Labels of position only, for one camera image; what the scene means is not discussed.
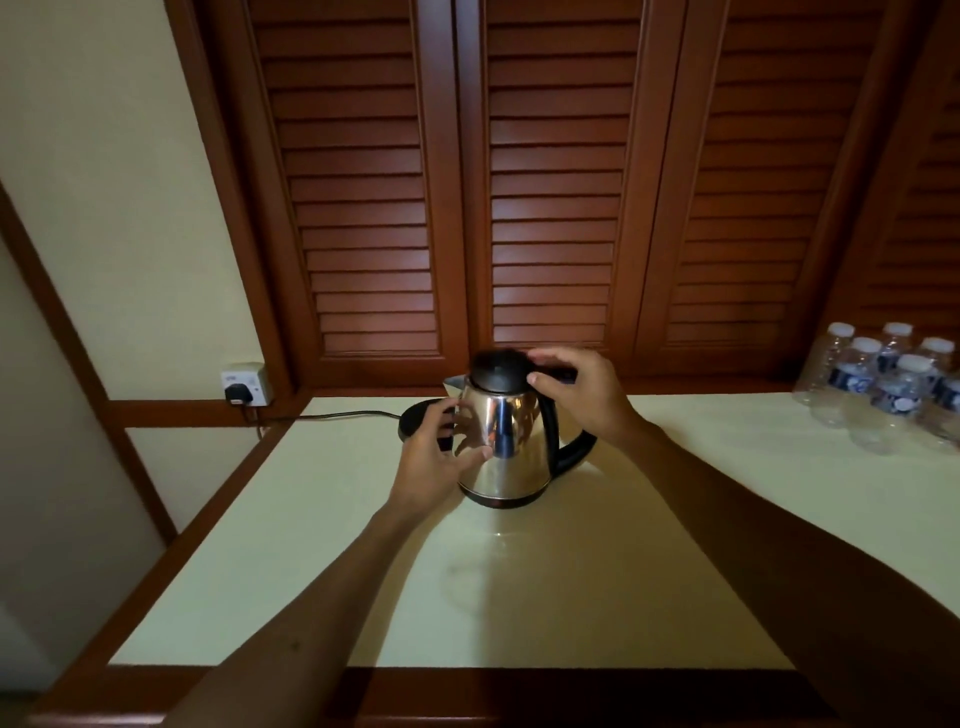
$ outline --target table surface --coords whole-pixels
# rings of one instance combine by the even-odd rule
[[[306,412],[399,413],[414,401],[324,398]],[[917,442],[872,455],[787,394],[631,401],[684,447],[960,614],[956,453]],[[293,425],[111,662],[219,663],[356,536],[399,450],[386,418]],[[351,663],[790,667],[645,477],[604,444],[527,507],[452,499],[397,557]]]

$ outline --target kettle lid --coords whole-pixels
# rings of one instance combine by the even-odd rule
[[[519,394],[530,389],[527,375],[534,363],[516,349],[478,352],[470,362],[470,381],[477,389],[498,395]]]

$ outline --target plastic bottle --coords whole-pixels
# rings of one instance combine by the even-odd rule
[[[960,448],[960,369],[940,380],[933,399],[921,405],[917,425]]]
[[[903,354],[913,347],[910,334],[913,333],[912,324],[901,324],[891,321],[883,325],[883,336],[880,337],[882,348],[876,356],[876,370],[881,374],[894,371],[894,365]]]
[[[927,358],[906,353],[892,372],[880,375],[866,398],[844,402],[851,440],[878,455],[899,449],[913,426],[932,365]]]
[[[826,386],[810,393],[810,414],[827,427],[842,427],[844,400],[862,396],[876,379],[877,352],[880,342],[857,336],[837,357],[827,377]]]
[[[827,333],[820,336],[806,358],[804,370],[800,372],[793,388],[793,399],[800,404],[810,404],[810,393],[827,383],[827,377],[833,371],[833,364],[840,352],[850,345],[853,327],[835,321],[827,327]]]
[[[926,376],[924,397],[930,397],[934,390],[939,388],[947,372],[952,369],[951,359],[953,358],[953,349],[954,345],[952,341],[941,339],[937,336],[927,336],[921,345],[911,352],[917,356],[924,356],[933,362],[933,366]]]

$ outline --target white electrical outlet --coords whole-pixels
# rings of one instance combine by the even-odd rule
[[[230,364],[220,373],[220,383],[223,384],[225,392],[231,384],[245,385],[253,397],[248,402],[248,407],[266,407],[274,396],[270,391],[270,382],[267,380],[267,368],[257,362]],[[235,401],[234,403],[242,404],[243,402]]]

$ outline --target person's right arm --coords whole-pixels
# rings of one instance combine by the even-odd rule
[[[873,557],[674,443],[633,409],[599,353],[539,349],[530,357],[577,369],[574,384],[544,374],[530,375],[530,383],[636,464],[841,717],[853,725],[960,725],[957,616]]]

